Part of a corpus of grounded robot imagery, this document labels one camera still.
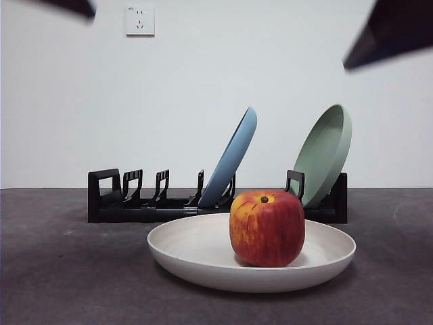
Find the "tabletop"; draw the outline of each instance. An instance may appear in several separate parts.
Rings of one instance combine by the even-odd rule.
[[[160,267],[159,223],[87,223],[86,189],[1,191],[1,323],[433,324],[433,189],[349,189],[352,263],[274,294],[204,288]]]

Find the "apple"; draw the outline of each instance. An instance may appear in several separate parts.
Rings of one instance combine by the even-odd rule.
[[[299,255],[305,239],[304,209],[283,190],[255,190],[238,195],[230,208],[231,246],[245,262],[283,267]]]

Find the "black dish rack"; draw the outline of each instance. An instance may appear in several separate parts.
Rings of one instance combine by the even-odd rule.
[[[112,179],[111,192],[101,194],[99,181]],[[137,189],[129,194],[129,182],[138,179]],[[88,174],[88,218],[89,223],[100,222],[165,222],[193,215],[209,213],[228,213],[235,198],[235,175],[229,187],[220,197],[217,204],[198,207],[202,197],[204,171],[198,173],[197,191],[188,198],[168,198],[167,191],[170,171],[167,169],[156,174],[156,186],[151,198],[141,197],[143,185],[143,170],[129,171],[123,175],[123,189],[120,187],[120,173],[118,169],[92,171]],[[288,170],[286,174],[286,192],[290,189],[291,181],[299,183],[297,197],[304,194],[304,173]],[[321,223],[347,223],[347,174],[341,173],[329,194],[318,207],[305,209],[305,218]]]

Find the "power outlet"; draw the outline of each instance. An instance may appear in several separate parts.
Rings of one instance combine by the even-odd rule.
[[[127,36],[155,36],[155,8],[153,5],[128,5],[125,11]]]

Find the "green plate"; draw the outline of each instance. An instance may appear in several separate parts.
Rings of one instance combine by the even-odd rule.
[[[334,105],[316,122],[304,142],[294,170],[305,174],[305,208],[317,207],[335,184],[350,147],[352,123],[341,105]],[[293,181],[291,192],[298,193]]]

